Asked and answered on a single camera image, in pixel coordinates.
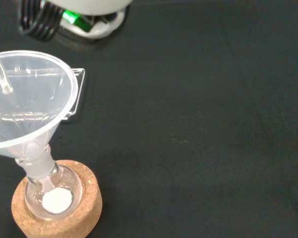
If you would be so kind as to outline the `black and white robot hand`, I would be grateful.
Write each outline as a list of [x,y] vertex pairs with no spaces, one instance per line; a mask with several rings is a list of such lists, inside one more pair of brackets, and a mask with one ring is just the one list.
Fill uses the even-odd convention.
[[53,39],[87,51],[104,47],[124,27],[132,0],[20,0],[18,29],[39,42]]

